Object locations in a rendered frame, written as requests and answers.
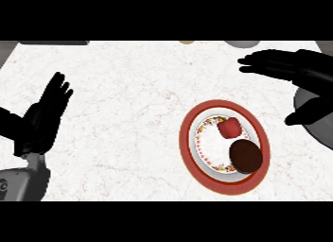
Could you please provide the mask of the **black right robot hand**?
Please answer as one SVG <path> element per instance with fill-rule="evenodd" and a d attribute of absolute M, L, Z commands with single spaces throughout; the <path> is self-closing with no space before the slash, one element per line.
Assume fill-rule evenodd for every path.
<path fill-rule="evenodd" d="M 312 125 L 333 113 L 333 57 L 306 50 L 275 49 L 252 52 L 238 59 L 239 71 L 286 80 L 316 97 L 285 118 L 285 124 Z"/>

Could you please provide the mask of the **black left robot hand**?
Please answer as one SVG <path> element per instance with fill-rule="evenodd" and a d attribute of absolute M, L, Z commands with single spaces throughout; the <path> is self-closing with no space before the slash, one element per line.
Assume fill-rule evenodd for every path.
<path fill-rule="evenodd" d="M 52 148 L 60 118 L 72 95 L 63 74 L 56 72 L 46 85 L 38 102 L 19 117 L 0 107 L 0 136 L 13 141 L 13 156 L 43 155 Z"/>

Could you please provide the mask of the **grey metal pan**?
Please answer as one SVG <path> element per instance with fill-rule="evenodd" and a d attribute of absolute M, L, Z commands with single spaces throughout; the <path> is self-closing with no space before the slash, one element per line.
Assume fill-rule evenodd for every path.
<path fill-rule="evenodd" d="M 294 94 L 294 112 L 285 123 L 301 125 L 319 143 L 333 149 L 333 95 L 317 96 L 298 88 Z"/>

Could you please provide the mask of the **red bell pepper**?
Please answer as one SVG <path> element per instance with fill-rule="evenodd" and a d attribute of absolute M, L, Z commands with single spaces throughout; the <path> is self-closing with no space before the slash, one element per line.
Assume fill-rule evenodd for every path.
<path fill-rule="evenodd" d="M 242 126 L 235 117 L 217 123 L 217 130 L 224 139 L 236 138 L 242 133 Z"/>

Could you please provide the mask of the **white floral-rimmed plate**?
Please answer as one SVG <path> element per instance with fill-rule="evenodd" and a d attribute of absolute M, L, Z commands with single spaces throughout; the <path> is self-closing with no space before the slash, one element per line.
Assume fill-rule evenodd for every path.
<path fill-rule="evenodd" d="M 217 123 L 235 117 L 242 126 L 242 133 L 236 138 L 224 139 L 217 130 Z M 239 140 L 260 145 L 255 129 L 245 117 L 226 108 L 211 108 L 202 111 L 189 128 L 189 149 L 193 162 L 207 176 L 221 182 L 238 182 L 248 177 L 241 173 L 229 160 L 229 147 Z"/>

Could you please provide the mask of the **grey round bowl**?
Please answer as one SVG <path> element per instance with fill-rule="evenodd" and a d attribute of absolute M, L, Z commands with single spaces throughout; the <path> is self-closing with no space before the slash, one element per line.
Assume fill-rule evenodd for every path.
<path fill-rule="evenodd" d="M 258 41 L 226 41 L 236 48 L 251 48 L 258 44 Z"/>

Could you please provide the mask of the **dark grey flat appliance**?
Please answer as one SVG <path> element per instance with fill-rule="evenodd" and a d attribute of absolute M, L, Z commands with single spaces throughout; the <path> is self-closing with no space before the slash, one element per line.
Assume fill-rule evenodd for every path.
<path fill-rule="evenodd" d="M 31 45 L 88 45 L 90 41 L 18 41 Z"/>

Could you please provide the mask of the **red round placemat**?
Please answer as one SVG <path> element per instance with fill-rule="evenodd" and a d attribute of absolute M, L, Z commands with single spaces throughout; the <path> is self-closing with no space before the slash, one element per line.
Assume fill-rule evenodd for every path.
<path fill-rule="evenodd" d="M 217 123 L 235 117 L 242 133 L 224 139 Z M 229 147 L 239 140 L 248 140 L 260 149 L 263 163 L 260 168 L 241 173 L 229 160 Z M 261 182 L 269 170 L 269 139 L 263 127 L 238 104 L 226 100 L 208 100 L 187 112 L 179 130 L 179 150 L 182 160 L 198 183 L 221 195 L 247 193 Z"/>

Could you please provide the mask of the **dark brown round patty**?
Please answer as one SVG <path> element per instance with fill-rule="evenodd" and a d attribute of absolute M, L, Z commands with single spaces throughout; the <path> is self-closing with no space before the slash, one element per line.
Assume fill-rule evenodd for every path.
<path fill-rule="evenodd" d="M 254 172 L 263 163 L 263 154 L 255 144 L 248 140 L 238 140 L 229 147 L 229 160 L 236 170 L 248 174 Z"/>

